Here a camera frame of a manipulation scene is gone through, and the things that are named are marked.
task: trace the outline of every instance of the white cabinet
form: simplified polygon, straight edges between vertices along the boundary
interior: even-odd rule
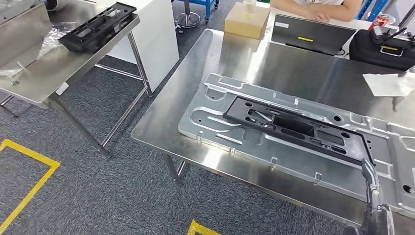
[[[110,6],[113,0],[95,0]],[[119,0],[137,8],[140,23],[133,29],[138,51],[154,91],[179,60],[173,11],[169,0]],[[123,38],[108,54],[136,64],[128,38]]]

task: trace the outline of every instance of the yellow floor tape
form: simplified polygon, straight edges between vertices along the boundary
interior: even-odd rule
[[[24,199],[17,205],[17,207],[11,212],[11,214],[6,218],[6,220],[0,225],[0,235],[6,230],[10,223],[16,218],[16,216],[23,210],[23,208],[29,203],[32,197],[36,192],[43,186],[46,180],[54,173],[54,171],[60,166],[60,163],[49,159],[48,157],[43,156],[31,149],[28,149],[24,146],[21,146],[18,143],[15,143],[11,140],[4,140],[0,145],[0,152],[5,148],[10,147],[16,151],[19,151],[25,155],[28,155],[31,158],[34,158],[48,166],[49,170],[46,174],[38,181],[38,183],[30,190],[30,192],[24,197]]]
[[[202,235],[220,235],[219,233],[196,223],[196,221],[192,219],[189,230],[187,230],[187,235],[196,235],[196,232]]]

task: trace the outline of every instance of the clear plastic wrap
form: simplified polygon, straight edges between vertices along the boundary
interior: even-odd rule
[[[58,39],[74,30],[77,25],[78,22],[52,23],[52,29],[45,36],[42,44],[31,48],[15,60],[11,61],[9,64],[0,68],[0,78],[11,78],[35,62],[37,59],[46,55],[49,51],[57,47],[63,47],[63,45],[58,42]]]

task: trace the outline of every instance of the gray carpet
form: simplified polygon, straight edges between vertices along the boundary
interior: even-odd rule
[[[209,24],[177,35],[181,60],[205,28],[223,29],[234,2],[222,0]],[[183,3],[174,2],[173,8],[178,15]],[[191,8],[204,17],[203,7]],[[134,65],[111,57],[102,63],[137,73]],[[94,68],[68,88],[61,102],[102,140],[141,87],[137,80]],[[161,153],[130,138],[153,100],[142,99],[109,142],[110,160],[53,109],[13,99],[7,107],[18,118],[0,110],[0,140],[11,139],[61,163],[4,234],[180,235],[192,219],[227,235],[341,234],[341,223],[196,166],[187,165],[180,184],[174,183]],[[0,152],[0,222],[46,171],[15,150]]]

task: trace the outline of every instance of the red can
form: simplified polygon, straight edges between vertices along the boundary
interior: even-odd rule
[[[376,19],[373,21],[372,25],[369,27],[369,30],[372,30],[375,26],[385,26],[389,21],[389,15],[379,14]]]

